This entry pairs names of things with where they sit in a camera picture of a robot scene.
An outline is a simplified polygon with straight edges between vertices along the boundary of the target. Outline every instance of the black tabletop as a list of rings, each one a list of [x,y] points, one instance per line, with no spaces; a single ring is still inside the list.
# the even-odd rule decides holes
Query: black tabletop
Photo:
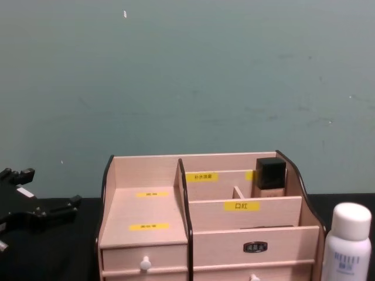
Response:
[[[375,214],[375,194],[316,194],[309,196],[318,214],[330,228],[332,211],[341,202],[362,204]],[[65,199],[42,199],[46,206]],[[98,224],[100,201],[85,198],[74,223],[60,225],[41,233],[16,231],[1,240],[10,249],[0,254],[1,281],[98,281],[94,254],[94,234]],[[375,241],[374,226],[370,239]],[[375,280],[375,263],[371,259],[368,280]]]

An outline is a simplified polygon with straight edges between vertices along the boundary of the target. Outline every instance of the drawer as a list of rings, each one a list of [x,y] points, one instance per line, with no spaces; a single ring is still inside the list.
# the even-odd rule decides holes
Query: drawer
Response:
[[[187,273],[140,274],[126,277],[107,277],[105,281],[187,281]]]
[[[251,281],[252,274],[261,281],[310,281],[311,268],[311,265],[296,265],[195,272],[194,281]]]
[[[195,232],[194,266],[314,260],[318,234],[318,226]],[[251,242],[267,250],[245,252]]]
[[[151,268],[186,266],[188,263],[186,245],[105,249],[103,250],[104,270],[139,269],[139,264],[145,256],[149,258]]]

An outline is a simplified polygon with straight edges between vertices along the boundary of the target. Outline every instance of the drawer knob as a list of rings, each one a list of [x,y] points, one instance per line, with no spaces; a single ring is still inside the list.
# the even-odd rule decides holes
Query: drawer knob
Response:
[[[148,256],[143,257],[143,261],[139,264],[142,270],[148,270],[151,268],[151,262],[148,259]]]
[[[250,281],[261,281],[260,278],[258,278],[255,274],[252,274],[250,276]]]

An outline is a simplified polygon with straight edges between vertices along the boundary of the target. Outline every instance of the white bottle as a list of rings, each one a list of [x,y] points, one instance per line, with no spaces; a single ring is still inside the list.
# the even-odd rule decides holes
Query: white bottle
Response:
[[[362,205],[341,203],[333,210],[325,242],[322,281],[366,281],[371,242],[371,212]]]

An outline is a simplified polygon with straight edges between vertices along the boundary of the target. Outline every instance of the teal wall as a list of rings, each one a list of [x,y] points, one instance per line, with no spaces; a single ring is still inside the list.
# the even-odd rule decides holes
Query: teal wall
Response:
[[[95,197],[112,153],[279,149],[310,193],[374,192],[374,27],[370,0],[2,1],[1,167]]]

